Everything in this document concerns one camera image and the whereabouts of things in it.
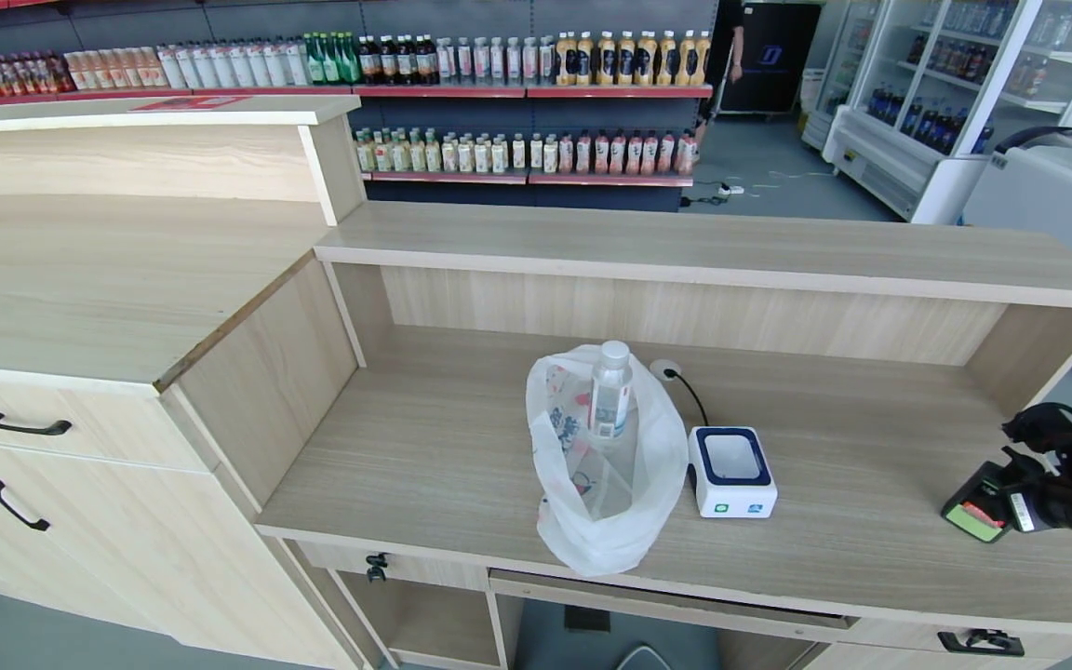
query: bottle cap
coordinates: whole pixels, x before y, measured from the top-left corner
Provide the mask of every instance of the bottle cap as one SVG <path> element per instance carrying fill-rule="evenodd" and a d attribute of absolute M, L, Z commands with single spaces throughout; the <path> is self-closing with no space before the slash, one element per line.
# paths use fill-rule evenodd
<path fill-rule="evenodd" d="M 625 342 L 609 340 L 602 343 L 601 363 L 604 368 L 610 370 L 622 370 L 626 366 L 626 360 L 631 355 L 631 349 Z"/>

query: beverage refrigerator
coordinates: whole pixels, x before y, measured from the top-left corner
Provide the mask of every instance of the beverage refrigerator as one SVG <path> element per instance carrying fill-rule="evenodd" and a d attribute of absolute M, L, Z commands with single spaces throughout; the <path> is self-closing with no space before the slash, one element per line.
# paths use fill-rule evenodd
<path fill-rule="evenodd" d="M 997 140 L 1072 126 L 1072 0 L 857 0 L 825 77 L 807 142 L 906 221 L 953 224 Z"/>

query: logo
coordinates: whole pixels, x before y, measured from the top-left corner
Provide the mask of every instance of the logo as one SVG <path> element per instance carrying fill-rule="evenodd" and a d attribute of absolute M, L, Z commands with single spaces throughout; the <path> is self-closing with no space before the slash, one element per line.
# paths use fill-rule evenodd
<path fill-rule="evenodd" d="M 760 64 L 761 65 L 774 65 L 779 62 L 779 56 L 784 55 L 784 46 L 779 44 L 769 44 L 769 46 L 763 47 L 763 51 L 760 53 Z"/>

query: red sign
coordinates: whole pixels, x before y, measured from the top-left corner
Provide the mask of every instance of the red sign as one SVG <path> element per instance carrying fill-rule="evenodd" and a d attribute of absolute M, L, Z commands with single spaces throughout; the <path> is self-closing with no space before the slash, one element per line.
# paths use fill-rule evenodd
<path fill-rule="evenodd" d="M 218 109 L 233 102 L 245 101 L 251 95 L 214 95 L 195 98 L 167 98 L 166 101 L 152 102 L 150 105 L 135 107 L 132 111 L 195 111 Z"/>

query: person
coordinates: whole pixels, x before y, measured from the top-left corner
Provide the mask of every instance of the person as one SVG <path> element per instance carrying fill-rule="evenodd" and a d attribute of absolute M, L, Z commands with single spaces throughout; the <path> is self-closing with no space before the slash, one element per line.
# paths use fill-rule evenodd
<path fill-rule="evenodd" d="M 702 140 L 705 131 L 718 116 L 718 99 L 723 94 L 723 80 L 730 86 L 744 77 L 744 3 L 742 0 L 720 0 L 717 17 L 714 23 L 714 41 L 710 46 L 710 63 L 706 65 L 705 79 L 714 86 L 714 94 L 709 101 L 698 105 L 697 126 L 694 137 L 697 139 L 697 160 L 702 158 Z M 727 59 L 715 57 L 716 54 L 728 54 Z"/>

